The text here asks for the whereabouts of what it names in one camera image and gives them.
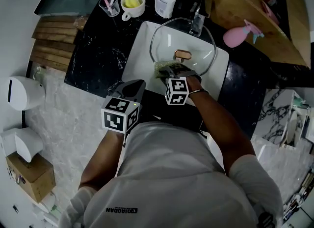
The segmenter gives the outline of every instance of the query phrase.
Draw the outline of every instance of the wooden slat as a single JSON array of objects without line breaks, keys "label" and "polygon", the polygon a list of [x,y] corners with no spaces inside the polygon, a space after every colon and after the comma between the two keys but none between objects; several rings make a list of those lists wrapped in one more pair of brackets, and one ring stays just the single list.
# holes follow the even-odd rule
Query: wooden slat
[{"label": "wooden slat", "polygon": [[40,22],[70,22],[74,23],[76,16],[49,16],[42,17]]},{"label": "wooden slat", "polygon": [[60,34],[50,34],[50,33],[34,33],[33,38],[36,39],[45,39],[45,40],[52,40],[64,43],[73,44],[75,37],[74,36],[67,36],[67,35],[60,35]]},{"label": "wooden slat", "polygon": [[50,27],[50,28],[70,28],[75,29],[72,22],[39,22],[37,27]]},{"label": "wooden slat", "polygon": [[72,44],[66,44],[66,43],[55,42],[55,41],[50,41],[50,40],[40,40],[40,39],[36,39],[34,45],[51,47],[51,48],[60,49],[60,50],[68,51],[68,52],[73,52],[75,49],[75,45],[72,45]]},{"label": "wooden slat", "polygon": [[56,56],[56,55],[49,54],[49,53],[37,52],[37,51],[34,51],[34,50],[31,52],[31,56],[41,57],[43,59],[47,59],[47,60],[50,60],[50,61],[53,61],[53,62],[57,62],[57,63],[63,64],[63,65],[69,65],[69,63],[70,63],[70,59],[69,58]]},{"label": "wooden slat", "polygon": [[60,64],[57,62],[53,62],[53,61],[41,58],[41,57],[30,56],[29,60],[36,62],[40,65],[44,65],[44,66],[48,66],[48,67],[57,69],[57,70],[62,71],[62,72],[67,72],[67,70],[68,70],[68,65],[63,65],[63,64]]},{"label": "wooden slat", "polygon": [[76,36],[78,33],[78,29],[37,27],[35,29],[35,33],[50,33],[50,34]]},{"label": "wooden slat", "polygon": [[33,47],[33,51],[42,52],[42,53],[49,53],[52,55],[57,55],[57,56],[66,57],[66,58],[71,58],[72,54],[73,54],[73,53],[68,52],[68,51],[59,50],[59,49],[46,47],[46,46],[40,46],[40,45],[35,45]]}]

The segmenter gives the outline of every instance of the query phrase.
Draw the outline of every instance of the sink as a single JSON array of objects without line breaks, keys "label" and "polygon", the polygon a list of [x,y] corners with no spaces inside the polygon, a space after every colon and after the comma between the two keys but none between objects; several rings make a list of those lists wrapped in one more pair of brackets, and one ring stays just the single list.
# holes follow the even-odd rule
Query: sink
[{"label": "sink", "polygon": [[[165,95],[166,86],[160,79],[155,78],[154,63],[149,53],[153,34],[159,26],[148,21],[141,24],[124,69],[122,81],[142,79],[146,82],[147,90]],[[214,54],[212,44],[185,32],[161,27],[155,35],[152,47],[154,59],[156,61],[172,60],[177,49],[192,52],[192,59],[185,60],[183,64],[198,73],[207,68]],[[215,100],[218,99],[225,79],[228,60],[229,54],[217,47],[217,56],[210,70],[202,76],[203,88],[208,90]]]}]

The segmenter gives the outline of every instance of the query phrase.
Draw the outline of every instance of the floor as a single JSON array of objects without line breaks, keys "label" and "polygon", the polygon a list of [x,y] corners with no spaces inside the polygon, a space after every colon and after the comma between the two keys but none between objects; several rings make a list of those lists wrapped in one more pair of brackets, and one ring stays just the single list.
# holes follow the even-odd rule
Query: floor
[{"label": "floor", "polygon": [[[33,64],[32,74],[37,64]],[[56,205],[62,211],[77,191],[80,176],[105,135],[100,108],[105,99],[63,83],[65,73],[47,68],[35,75],[46,89],[45,103],[26,111],[26,124],[37,132],[45,145],[41,152],[54,167]],[[219,149],[209,138],[209,146],[222,162]],[[272,143],[252,137],[261,165],[279,186],[286,202],[298,190],[314,162],[312,144],[302,139],[296,150],[278,149]]]}]

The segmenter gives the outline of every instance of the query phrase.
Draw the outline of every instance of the soap bottle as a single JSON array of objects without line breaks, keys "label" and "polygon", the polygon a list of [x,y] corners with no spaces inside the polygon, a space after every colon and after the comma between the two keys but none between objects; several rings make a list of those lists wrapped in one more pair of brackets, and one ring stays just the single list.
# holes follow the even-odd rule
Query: soap bottle
[{"label": "soap bottle", "polygon": [[155,11],[163,18],[171,18],[176,0],[155,0]]}]

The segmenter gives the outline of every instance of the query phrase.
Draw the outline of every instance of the person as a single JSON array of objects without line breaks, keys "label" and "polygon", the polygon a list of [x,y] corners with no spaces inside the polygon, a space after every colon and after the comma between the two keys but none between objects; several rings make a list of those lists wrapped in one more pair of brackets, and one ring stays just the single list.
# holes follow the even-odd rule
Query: person
[{"label": "person", "polygon": [[[194,76],[189,91],[202,90]],[[59,227],[259,227],[282,223],[279,189],[234,118],[206,91],[190,94],[219,146],[223,166],[199,133],[162,122],[127,137],[107,131],[86,166]]]}]

